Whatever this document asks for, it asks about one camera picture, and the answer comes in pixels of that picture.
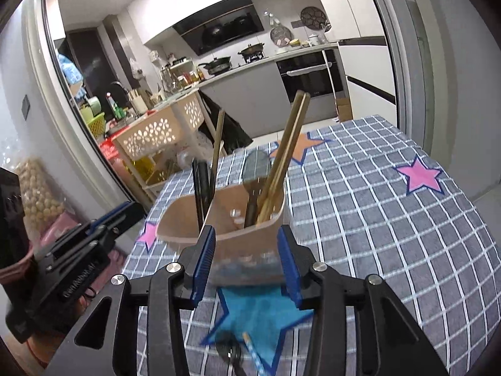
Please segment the curved bamboo chopstick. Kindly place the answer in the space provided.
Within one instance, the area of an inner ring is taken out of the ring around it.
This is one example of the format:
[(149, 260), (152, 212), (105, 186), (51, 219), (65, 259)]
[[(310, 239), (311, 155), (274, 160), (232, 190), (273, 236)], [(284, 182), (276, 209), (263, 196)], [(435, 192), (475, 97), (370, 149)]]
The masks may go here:
[(293, 129), (293, 133), (292, 133), (290, 141), (289, 141), (289, 147), (288, 147), (287, 152), (285, 154), (285, 157), (283, 159), (283, 164), (281, 165), (281, 167), (279, 169), (279, 174), (277, 176), (278, 181), (276, 182), (276, 186), (270, 191), (270, 197), (268, 198), (269, 204), (267, 205), (267, 209), (264, 211), (264, 212), (267, 212), (267, 219), (265, 221), (267, 221), (270, 218), (270, 215), (272, 214), (272, 211), (273, 211), (273, 205), (274, 205), (275, 199), (278, 196), (279, 189), (281, 189), (283, 187), (284, 177), (285, 177), (285, 174), (289, 168), (290, 160), (292, 158), (292, 154), (293, 154), (294, 149), (296, 147), (296, 142), (299, 138), (299, 135), (300, 135), (300, 132), (302, 129), (303, 121), (304, 121), (305, 116), (306, 116), (306, 112), (307, 112), (307, 109), (309, 106), (310, 98), (311, 98), (310, 94), (305, 92), (305, 96), (302, 100), (302, 107), (300, 109), (299, 117), (298, 117), (298, 120), (296, 121), (295, 127)]

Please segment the wooden chopstick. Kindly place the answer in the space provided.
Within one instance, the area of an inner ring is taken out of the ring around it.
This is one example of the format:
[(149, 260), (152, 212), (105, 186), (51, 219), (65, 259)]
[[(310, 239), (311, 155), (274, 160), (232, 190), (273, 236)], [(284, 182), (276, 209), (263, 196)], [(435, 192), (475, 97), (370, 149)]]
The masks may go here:
[(279, 169), (283, 164), (283, 159), (289, 147), (289, 141), (293, 133), (296, 121), (298, 120), (304, 96), (305, 92), (301, 90), (298, 90), (296, 92), (296, 96), (290, 110), (290, 116), (284, 128), (284, 133), (280, 141), (278, 151), (274, 158), (272, 170), (270, 171), (261, 194), (257, 199), (256, 224), (260, 224), (267, 219), (267, 212), (265, 212), (265, 210), (267, 209), (267, 205), (269, 204), (268, 198), (270, 197), (270, 191), (276, 186), (276, 182), (278, 181), (277, 176), (279, 174)]
[(210, 201), (213, 200), (215, 190), (216, 190), (216, 180), (217, 180), (217, 165), (219, 160), (219, 154), (221, 150), (221, 142), (223, 136), (223, 125), (224, 125), (225, 111), (221, 109), (218, 113), (217, 118), (217, 130), (214, 139), (214, 150), (211, 163), (211, 182), (210, 182)]

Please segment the pink plastic stool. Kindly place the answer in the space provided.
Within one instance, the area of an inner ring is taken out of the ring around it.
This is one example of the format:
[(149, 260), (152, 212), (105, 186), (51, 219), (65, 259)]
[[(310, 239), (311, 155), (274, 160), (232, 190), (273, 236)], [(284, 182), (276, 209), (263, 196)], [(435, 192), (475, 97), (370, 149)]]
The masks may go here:
[(120, 212), (107, 215), (86, 224), (79, 224), (65, 232), (52, 244), (46, 246), (37, 258), (40, 272), (50, 275), (70, 264), (86, 249), (100, 244), (105, 251), (110, 251), (116, 240), (126, 231), (121, 227), (123, 216)]

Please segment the pink star sticker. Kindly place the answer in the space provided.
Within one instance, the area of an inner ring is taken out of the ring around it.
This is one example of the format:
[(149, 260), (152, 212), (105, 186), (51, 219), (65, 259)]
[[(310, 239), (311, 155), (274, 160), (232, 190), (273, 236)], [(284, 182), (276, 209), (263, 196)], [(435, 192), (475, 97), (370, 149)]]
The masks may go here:
[(137, 237), (136, 243), (144, 245), (145, 249), (150, 252), (156, 241), (157, 225), (146, 222), (143, 225), (143, 230)]
[(439, 177), (443, 174), (440, 168), (428, 167), (416, 155), (410, 164), (397, 165), (393, 169), (406, 180), (406, 195), (409, 196), (420, 189), (428, 189), (437, 194), (444, 194)]

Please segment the blue checkered tablecloth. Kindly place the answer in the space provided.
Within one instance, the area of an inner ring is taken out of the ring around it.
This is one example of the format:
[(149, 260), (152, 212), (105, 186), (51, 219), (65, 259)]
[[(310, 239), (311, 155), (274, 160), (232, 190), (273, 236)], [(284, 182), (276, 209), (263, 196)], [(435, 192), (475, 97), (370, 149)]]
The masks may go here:
[[(445, 169), (380, 116), (306, 133), (285, 178), (293, 231), (318, 261), (364, 278), (378, 273), (423, 328), (450, 375), (480, 365), (500, 323), (500, 253), (478, 210)], [(416, 156), (441, 173), (441, 192), (407, 194), (396, 171)], [(207, 289), (182, 311), (191, 375), (234, 374), (202, 339), (223, 316)]]

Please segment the beige plastic utensil holder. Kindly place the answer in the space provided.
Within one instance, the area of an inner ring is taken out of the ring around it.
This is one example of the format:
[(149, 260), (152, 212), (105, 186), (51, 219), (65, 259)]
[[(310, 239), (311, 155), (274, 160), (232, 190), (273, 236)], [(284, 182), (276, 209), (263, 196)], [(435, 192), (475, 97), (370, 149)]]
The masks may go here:
[[(248, 193), (242, 184), (218, 188), (205, 223), (217, 235), (209, 283), (214, 286), (280, 284), (284, 274), (277, 248), (278, 231), (290, 223), (287, 195), (279, 192), (271, 219), (257, 226), (243, 227), (233, 212), (245, 212)], [(157, 224), (156, 237), (171, 249), (196, 243), (199, 226), (193, 194), (173, 201)]]

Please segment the bag of round nuts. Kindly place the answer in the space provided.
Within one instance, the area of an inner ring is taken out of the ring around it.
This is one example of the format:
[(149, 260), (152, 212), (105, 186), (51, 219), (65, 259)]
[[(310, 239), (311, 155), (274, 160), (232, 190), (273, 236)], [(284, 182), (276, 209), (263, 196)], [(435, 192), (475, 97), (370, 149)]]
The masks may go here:
[(45, 232), (65, 211), (64, 203), (49, 188), (46, 175), (37, 159), (26, 159), (15, 169), (28, 223), (38, 232)]

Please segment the dark spoon in holder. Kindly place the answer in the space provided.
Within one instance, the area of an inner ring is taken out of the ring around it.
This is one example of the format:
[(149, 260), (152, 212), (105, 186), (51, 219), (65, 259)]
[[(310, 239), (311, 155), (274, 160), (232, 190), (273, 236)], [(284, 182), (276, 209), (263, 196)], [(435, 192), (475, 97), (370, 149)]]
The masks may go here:
[(257, 199), (267, 182), (271, 165), (268, 153), (261, 149), (253, 149), (245, 159), (242, 179), (249, 199), (245, 211), (244, 227), (253, 226), (256, 222)]

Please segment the black chopsticks in holder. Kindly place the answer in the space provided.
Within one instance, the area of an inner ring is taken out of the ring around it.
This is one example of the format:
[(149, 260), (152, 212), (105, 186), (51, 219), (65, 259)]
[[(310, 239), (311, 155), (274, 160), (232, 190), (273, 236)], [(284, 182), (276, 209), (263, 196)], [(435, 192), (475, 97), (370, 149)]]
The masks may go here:
[(205, 218), (211, 205), (210, 172), (211, 170), (205, 160), (194, 159), (192, 161), (195, 207), (200, 231), (204, 226)]

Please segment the blue patterned chopstick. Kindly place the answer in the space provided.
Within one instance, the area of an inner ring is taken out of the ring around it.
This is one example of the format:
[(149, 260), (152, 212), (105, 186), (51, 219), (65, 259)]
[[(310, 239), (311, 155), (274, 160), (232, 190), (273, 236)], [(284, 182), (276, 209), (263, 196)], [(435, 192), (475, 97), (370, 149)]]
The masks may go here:
[(246, 346), (247, 350), (249, 351), (249, 354), (252, 358), (252, 361), (255, 364), (256, 371), (257, 371), (258, 375), (259, 376), (266, 376), (267, 375), (266, 370), (264, 369), (264, 365), (261, 362), (261, 358), (259, 357), (259, 355), (256, 352), (256, 349), (252, 343), (251, 337), (246, 332), (243, 332), (242, 337), (243, 337), (245, 346)]

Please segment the wooden chopstick on table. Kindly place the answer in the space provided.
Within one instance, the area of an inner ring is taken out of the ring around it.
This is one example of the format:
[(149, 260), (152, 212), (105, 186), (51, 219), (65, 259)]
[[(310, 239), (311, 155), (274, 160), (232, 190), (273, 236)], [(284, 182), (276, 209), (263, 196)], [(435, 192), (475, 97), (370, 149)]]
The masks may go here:
[(217, 118), (217, 130), (214, 139), (214, 150), (211, 163), (211, 182), (210, 182), (210, 201), (213, 200), (215, 190), (216, 190), (216, 180), (217, 180), (217, 165), (219, 160), (219, 154), (221, 150), (221, 142), (223, 136), (223, 125), (224, 125), (225, 111), (221, 109), (218, 113)]

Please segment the pink star sticker right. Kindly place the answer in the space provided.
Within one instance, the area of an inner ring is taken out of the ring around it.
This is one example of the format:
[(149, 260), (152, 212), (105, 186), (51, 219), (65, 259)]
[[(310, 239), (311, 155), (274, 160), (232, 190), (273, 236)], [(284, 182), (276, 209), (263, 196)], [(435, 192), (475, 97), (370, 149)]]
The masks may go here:
[(393, 169), (406, 180), (406, 195), (409, 196), (420, 189), (428, 189), (437, 194), (444, 194), (439, 177), (443, 174), (440, 168), (428, 167), (416, 155), (410, 164), (397, 165)]

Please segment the built-in black oven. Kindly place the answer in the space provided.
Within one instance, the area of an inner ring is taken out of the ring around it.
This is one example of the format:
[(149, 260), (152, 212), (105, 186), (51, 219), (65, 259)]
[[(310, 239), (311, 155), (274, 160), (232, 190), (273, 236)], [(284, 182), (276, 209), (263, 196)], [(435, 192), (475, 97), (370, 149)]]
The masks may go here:
[(312, 98), (345, 94), (334, 49), (325, 49), (276, 62), (285, 92), (292, 102), (296, 92), (308, 92)]

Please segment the black pot on stove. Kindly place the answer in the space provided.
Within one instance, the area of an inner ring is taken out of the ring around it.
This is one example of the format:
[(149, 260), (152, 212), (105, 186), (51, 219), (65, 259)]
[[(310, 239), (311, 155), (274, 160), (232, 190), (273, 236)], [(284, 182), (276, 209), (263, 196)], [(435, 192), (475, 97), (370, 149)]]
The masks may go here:
[(264, 43), (249, 44), (247, 48), (239, 52), (239, 55), (247, 62), (252, 61), (254, 58), (260, 60), (263, 58), (263, 48)]

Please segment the black range hood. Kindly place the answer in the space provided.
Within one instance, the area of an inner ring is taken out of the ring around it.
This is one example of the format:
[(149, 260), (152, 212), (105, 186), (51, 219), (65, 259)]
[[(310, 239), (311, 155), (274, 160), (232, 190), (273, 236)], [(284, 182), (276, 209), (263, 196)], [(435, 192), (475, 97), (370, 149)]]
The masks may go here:
[(173, 25), (196, 55), (264, 31), (252, 0), (223, 0)]

